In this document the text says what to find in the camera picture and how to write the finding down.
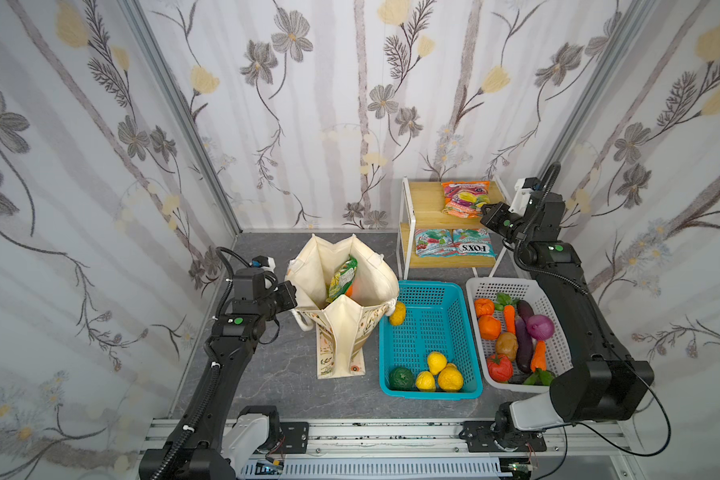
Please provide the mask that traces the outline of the orange snack bag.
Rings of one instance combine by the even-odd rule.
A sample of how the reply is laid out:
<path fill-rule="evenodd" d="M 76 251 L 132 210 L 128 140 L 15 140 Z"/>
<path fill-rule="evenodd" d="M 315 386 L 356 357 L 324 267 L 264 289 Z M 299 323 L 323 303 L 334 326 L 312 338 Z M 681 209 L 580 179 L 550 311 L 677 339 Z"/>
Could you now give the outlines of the orange snack bag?
<path fill-rule="evenodd" d="M 489 203 L 487 181 L 443 182 L 443 214 L 458 218 L 477 218 L 482 215 L 482 207 Z"/>

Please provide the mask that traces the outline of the cream floral grocery tote bag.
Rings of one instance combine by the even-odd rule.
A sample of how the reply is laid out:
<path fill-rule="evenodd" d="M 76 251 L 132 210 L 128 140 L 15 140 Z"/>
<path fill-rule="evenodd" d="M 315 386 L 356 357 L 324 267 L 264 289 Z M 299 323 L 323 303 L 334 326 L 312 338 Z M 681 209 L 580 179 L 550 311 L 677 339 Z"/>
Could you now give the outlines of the cream floral grocery tote bag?
<path fill-rule="evenodd" d="M 353 294 L 327 303 L 327 285 L 349 256 L 358 261 Z M 297 289 L 297 324 L 316 332 L 317 378 L 364 375 L 363 347 L 399 296 L 398 278 L 384 256 L 355 235 L 335 243 L 314 235 L 289 262 L 286 279 Z"/>

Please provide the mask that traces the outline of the green snack bag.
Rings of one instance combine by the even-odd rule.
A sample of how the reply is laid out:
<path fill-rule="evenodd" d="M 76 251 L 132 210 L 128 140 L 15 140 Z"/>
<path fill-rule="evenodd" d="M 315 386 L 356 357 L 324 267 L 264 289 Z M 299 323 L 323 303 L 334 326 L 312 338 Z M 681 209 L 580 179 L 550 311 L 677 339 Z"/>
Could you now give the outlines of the green snack bag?
<path fill-rule="evenodd" d="M 357 268 L 358 261 L 353 256 L 349 256 L 347 260 L 334 272 L 334 275 L 327 285 L 327 303 L 332 303 L 340 296 L 345 295 L 344 292 L 347 290 L 348 286 L 354 283 Z"/>

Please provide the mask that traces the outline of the purple onion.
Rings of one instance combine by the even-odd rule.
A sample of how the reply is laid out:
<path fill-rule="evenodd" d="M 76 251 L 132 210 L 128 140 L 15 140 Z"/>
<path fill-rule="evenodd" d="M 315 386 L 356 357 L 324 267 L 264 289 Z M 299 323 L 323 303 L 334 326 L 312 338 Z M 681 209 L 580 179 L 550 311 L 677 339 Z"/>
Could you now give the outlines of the purple onion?
<path fill-rule="evenodd" d="M 546 341 L 555 334 L 554 322 L 545 315 L 532 315 L 526 321 L 526 331 L 537 341 Z"/>

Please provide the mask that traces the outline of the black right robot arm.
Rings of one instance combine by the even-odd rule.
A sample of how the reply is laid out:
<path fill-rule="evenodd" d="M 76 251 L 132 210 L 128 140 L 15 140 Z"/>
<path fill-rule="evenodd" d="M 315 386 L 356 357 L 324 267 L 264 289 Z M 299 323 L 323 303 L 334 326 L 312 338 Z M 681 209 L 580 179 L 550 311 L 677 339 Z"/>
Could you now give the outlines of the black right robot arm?
<path fill-rule="evenodd" d="M 522 180 L 511 205 L 482 209 L 482 225 L 508 242 L 514 263 L 550 301 L 572 361 L 545 393 L 499 407 L 491 431 L 505 450 L 550 428 L 626 421 L 655 378 L 651 365 L 634 359 L 616 338 L 589 291 L 576 250 L 559 238 L 565 202 L 552 191 L 559 172 L 553 163 L 541 178 Z"/>

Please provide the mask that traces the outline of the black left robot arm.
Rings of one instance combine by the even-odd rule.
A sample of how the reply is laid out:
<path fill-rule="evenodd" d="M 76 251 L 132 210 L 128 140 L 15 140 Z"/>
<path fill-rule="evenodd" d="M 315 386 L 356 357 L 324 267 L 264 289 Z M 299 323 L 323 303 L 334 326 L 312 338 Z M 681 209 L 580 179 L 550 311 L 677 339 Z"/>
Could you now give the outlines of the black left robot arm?
<path fill-rule="evenodd" d="M 216 303 L 211 333 L 203 344 L 207 362 L 188 407 L 160 448 L 145 451 L 140 479 L 236 479 L 250 456 L 281 440 L 279 413 L 273 406 L 249 407 L 242 425 L 224 436 L 228 413 L 243 373 L 269 322 L 294 309 L 296 287 L 280 282 L 275 260 L 251 260 L 217 247 L 225 288 Z"/>

